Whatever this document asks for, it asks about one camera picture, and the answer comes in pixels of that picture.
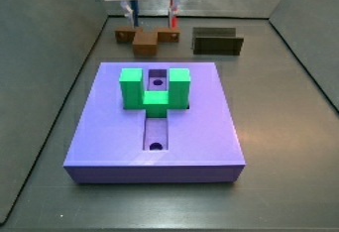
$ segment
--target table surface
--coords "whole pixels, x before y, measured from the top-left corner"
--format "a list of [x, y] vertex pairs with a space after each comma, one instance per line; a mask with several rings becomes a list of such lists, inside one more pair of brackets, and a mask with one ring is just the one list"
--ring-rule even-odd
[[[339, 120], [265, 20], [183, 19], [182, 41], [135, 58], [110, 19], [5, 229], [339, 228]], [[145, 29], [166, 19], [141, 19]], [[240, 57], [194, 56], [194, 27], [237, 27]], [[77, 185], [63, 162], [102, 61], [214, 61], [248, 159], [237, 183]]]

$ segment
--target green block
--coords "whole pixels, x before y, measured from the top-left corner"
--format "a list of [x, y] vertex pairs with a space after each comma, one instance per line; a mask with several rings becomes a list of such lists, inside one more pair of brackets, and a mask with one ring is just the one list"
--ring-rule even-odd
[[121, 74], [125, 109], [143, 109], [143, 69], [125, 68]]
[[169, 91], [145, 91], [143, 104], [147, 118], [167, 118]]
[[187, 109], [191, 75], [187, 68], [170, 69], [169, 101], [170, 109]]

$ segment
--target gray floor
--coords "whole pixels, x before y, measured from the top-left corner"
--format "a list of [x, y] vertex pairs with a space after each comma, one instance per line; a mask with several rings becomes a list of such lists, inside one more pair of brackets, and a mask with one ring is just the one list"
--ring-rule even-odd
[[[166, 19], [143, 19], [145, 29]], [[339, 228], [339, 120], [268, 21], [181, 20], [157, 58], [118, 45], [110, 19], [3, 228]], [[193, 27], [237, 27], [240, 57], [194, 56]], [[77, 185], [63, 162], [102, 61], [214, 61], [249, 165], [236, 184]]]
[[94, 0], [0, 0], [0, 224], [107, 15]]

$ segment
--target brown block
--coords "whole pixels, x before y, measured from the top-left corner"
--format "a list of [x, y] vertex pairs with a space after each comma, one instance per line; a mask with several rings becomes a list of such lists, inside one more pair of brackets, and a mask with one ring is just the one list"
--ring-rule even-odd
[[155, 32], [137, 32], [133, 41], [135, 55], [155, 56], [158, 51], [158, 34]]
[[137, 27], [133, 29], [131, 27], [119, 27], [115, 30], [115, 38], [118, 43], [133, 43], [135, 33], [142, 32], [143, 28]]
[[157, 28], [158, 42], [161, 43], [179, 43], [181, 29], [179, 28]]

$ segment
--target purple block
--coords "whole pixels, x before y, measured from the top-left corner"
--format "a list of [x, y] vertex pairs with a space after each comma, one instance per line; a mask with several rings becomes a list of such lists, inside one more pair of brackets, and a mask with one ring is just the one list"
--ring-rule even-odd
[[[123, 68], [190, 68], [190, 109], [169, 110], [169, 143], [145, 149], [145, 110], [123, 110]], [[213, 62], [101, 65], [65, 167], [79, 183], [236, 181], [246, 166]]]

